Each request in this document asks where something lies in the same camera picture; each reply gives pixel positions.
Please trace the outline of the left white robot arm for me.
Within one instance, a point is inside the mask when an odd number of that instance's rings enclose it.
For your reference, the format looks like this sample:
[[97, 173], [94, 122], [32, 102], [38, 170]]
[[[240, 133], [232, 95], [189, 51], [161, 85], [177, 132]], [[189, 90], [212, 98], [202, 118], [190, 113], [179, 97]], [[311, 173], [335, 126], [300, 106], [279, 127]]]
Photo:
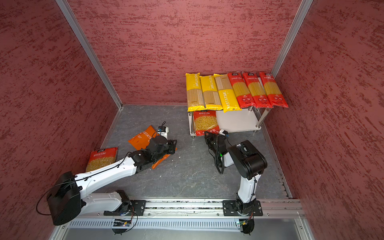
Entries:
[[47, 203], [55, 226], [66, 224], [80, 215], [104, 213], [106, 216], [135, 214], [131, 200], [123, 190], [97, 194], [96, 191], [120, 179], [133, 176], [176, 152], [177, 140], [164, 136], [152, 138], [145, 149], [128, 152], [111, 165], [74, 175], [62, 174], [47, 193]]

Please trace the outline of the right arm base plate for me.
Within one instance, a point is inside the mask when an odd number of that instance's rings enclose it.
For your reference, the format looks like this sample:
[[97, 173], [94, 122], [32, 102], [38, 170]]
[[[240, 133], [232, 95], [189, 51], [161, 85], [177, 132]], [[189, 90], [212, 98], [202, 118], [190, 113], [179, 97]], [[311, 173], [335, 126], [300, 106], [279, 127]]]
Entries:
[[224, 216], [242, 216], [250, 217], [252, 214], [256, 217], [263, 216], [263, 210], [261, 202], [253, 200], [250, 203], [242, 203], [240, 200], [232, 201], [226, 200], [223, 201], [223, 212]]

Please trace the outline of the orange pasta bag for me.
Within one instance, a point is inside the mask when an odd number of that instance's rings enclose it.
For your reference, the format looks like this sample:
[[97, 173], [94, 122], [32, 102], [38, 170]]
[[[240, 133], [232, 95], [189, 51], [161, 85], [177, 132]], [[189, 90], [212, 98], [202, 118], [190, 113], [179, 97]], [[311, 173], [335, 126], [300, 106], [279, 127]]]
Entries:
[[129, 143], [136, 150], [130, 153], [128, 157], [132, 158], [134, 161], [134, 166], [137, 167], [137, 172], [141, 172], [149, 168], [154, 170], [162, 161], [171, 156], [165, 155], [157, 162], [150, 162], [149, 153], [146, 151], [146, 147], [149, 145], [149, 142], [152, 138], [158, 136], [157, 130], [158, 128], [154, 129], [152, 126], [149, 126], [144, 132], [129, 140]]

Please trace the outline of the red spaghetti bag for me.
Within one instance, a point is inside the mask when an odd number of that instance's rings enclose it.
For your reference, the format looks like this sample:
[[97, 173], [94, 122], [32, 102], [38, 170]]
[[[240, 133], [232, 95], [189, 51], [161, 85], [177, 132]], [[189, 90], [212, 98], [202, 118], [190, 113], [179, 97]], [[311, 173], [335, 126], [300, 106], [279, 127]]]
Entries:
[[288, 104], [280, 91], [279, 86], [272, 74], [260, 72], [260, 77], [263, 83], [264, 90], [270, 104], [274, 107], [288, 108]]
[[266, 92], [259, 81], [256, 73], [243, 73], [243, 78], [246, 85], [255, 101], [257, 108], [272, 108], [273, 106], [269, 102]]
[[228, 73], [228, 77], [235, 96], [241, 109], [256, 107], [256, 103], [251, 95], [241, 73]]

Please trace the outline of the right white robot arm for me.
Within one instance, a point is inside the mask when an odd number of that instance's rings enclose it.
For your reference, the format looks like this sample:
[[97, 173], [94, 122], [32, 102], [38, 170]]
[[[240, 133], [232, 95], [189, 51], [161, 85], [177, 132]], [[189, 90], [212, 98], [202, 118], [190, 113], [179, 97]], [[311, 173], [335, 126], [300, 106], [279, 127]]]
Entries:
[[241, 176], [240, 188], [234, 201], [223, 201], [225, 216], [262, 216], [260, 202], [256, 198], [256, 188], [261, 175], [268, 167], [266, 158], [248, 140], [227, 147], [225, 133], [204, 132], [205, 142], [214, 158], [219, 174], [234, 165]]

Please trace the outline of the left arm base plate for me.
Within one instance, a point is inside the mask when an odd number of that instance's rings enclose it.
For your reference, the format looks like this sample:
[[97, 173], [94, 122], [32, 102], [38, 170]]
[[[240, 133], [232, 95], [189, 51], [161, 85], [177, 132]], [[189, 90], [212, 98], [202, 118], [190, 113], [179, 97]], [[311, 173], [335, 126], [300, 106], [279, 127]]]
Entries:
[[142, 216], [144, 214], [146, 203], [147, 201], [145, 200], [123, 201], [122, 204], [115, 211], [104, 211], [104, 216]]

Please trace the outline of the red spaghetti bag front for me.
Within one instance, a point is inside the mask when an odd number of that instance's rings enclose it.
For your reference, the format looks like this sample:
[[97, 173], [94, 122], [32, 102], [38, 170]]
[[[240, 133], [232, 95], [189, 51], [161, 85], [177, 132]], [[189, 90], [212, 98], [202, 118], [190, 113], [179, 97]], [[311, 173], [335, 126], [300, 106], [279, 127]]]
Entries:
[[255, 101], [257, 108], [272, 108], [273, 106], [269, 102], [266, 92], [259, 81], [256, 73], [243, 73], [243, 78], [246, 85]]

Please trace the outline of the yellow spaghetti bag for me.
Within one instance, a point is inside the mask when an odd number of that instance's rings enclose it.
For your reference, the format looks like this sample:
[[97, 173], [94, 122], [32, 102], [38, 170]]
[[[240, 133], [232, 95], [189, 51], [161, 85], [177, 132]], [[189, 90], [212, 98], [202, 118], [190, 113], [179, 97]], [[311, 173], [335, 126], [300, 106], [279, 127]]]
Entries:
[[206, 110], [200, 73], [186, 74], [188, 112]]
[[212, 111], [223, 110], [214, 76], [200, 76], [200, 81], [206, 109]]
[[241, 108], [228, 75], [214, 74], [223, 112], [240, 111]]

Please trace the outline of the small red macaroni bag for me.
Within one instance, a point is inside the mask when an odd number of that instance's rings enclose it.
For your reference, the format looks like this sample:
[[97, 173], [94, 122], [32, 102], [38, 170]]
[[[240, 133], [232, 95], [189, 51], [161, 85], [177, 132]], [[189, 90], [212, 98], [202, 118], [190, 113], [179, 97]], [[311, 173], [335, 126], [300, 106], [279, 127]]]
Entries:
[[220, 132], [216, 111], [196, 111], [193, 118], [196, 136], [204, 136], [205, 132], [212, 134]]

